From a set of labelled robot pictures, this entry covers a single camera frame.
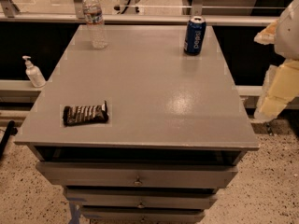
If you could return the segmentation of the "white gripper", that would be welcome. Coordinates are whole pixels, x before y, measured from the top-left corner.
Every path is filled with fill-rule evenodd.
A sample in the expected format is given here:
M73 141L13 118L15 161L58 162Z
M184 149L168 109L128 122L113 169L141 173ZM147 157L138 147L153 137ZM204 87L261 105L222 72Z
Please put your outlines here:
M280 66L267 70L254 112L258 121L275 119L299 95L299 0L293 0L281 13L278 21L267 25L254 41L269 45L275 43L275 52L286 59Z

